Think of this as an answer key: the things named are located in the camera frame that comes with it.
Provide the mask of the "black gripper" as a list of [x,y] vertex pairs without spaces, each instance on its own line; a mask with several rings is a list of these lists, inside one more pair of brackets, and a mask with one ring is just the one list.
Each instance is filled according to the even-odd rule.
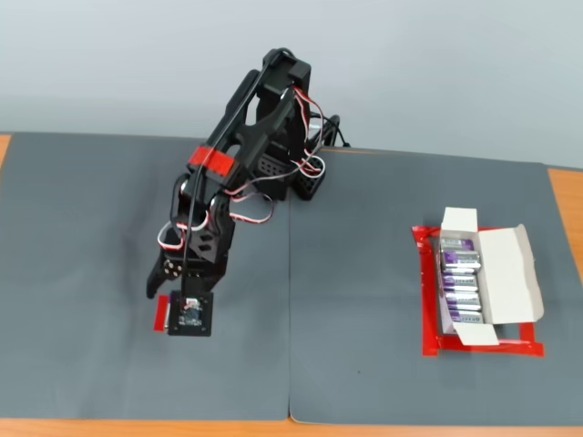
[[183,249],[159,249],[159,255],[151,269],[146,296],[153,300],[159,288],[167,281],[182,276],[184,294],[209,293],[224,276],[234,233],[233,223],[211,225],[192,232],[189,238],[187,267],[184,267]]

